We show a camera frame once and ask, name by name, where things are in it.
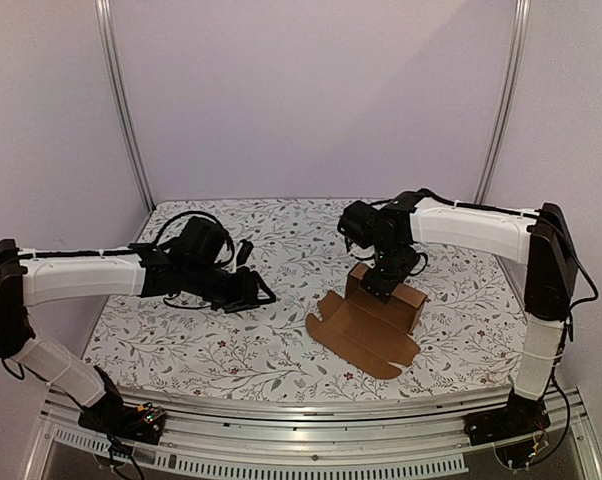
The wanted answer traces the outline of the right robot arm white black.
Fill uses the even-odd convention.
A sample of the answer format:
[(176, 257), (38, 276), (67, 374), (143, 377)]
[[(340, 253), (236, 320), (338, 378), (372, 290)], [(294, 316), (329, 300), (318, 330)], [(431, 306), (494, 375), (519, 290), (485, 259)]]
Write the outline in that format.
[(374, 266), (363, 286), (382, 301), (412, 275), (421, 256), (416, 244), (447, 244), (525, 266), (526, 335), (507, 403), (468, 417), (465, 428), (495, 438), (497, 432), (518, 436), (545, 425), (546, 389), (574, 337), (572, 299), (579, 269), (557, 205), (514, 210), (445, 199), (421, 188), (384, 202), (355, 201), (343, 210), (337, 230), (348, 246), (373, 251)]

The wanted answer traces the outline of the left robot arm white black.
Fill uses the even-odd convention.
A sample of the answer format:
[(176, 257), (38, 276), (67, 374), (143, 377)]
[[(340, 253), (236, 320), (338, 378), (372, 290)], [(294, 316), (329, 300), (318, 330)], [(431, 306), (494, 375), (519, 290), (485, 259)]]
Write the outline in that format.
[(10, 359), (61, 389), (109, 434), (129, 426), (117, 387), (56, 341), (38, 334), (29, 308), (71, 299), (170, 297), (188, 293), (226, 314), (256, 309), (276, 296), (247, 266), (253, 245), (234, 242), (214, 216), (190, 211), (175, 237), (156, 236), (110, 250), (41, 251), (0, 241), (0, 359)]

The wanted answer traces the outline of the brown cardboard box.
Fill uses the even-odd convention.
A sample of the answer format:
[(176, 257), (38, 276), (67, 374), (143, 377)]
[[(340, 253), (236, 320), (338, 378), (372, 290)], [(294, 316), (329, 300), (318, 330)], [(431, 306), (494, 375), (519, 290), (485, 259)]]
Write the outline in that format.
[(330, 290), (306, 317), (312, 339), (368, 375), (390, 380), (410, 367), (420, 353), (412, 338), (428, 302), (421, 291), (400, 284), (384, 303), (362, 286), (370, 268), (354, 266), (343, 296)]

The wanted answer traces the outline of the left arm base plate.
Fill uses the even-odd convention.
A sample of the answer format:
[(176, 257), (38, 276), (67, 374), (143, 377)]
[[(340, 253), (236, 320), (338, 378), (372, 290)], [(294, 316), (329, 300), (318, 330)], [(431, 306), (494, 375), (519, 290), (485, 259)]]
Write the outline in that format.
[(158, 445), (166, 419), (167, 411), (151, 402), (127, 406), (103, 398), (92, 407), (81, 408), (78, 424), (118, 439)]

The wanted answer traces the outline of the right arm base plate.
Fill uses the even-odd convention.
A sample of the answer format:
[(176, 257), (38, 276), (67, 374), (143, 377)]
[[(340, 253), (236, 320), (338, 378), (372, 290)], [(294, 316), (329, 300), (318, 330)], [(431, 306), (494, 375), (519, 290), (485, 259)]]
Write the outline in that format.
[(547, 412), (502, 407), (463, 417), (464, 434), (472, 446), (489, 444), (531, 434), (551, 425)]

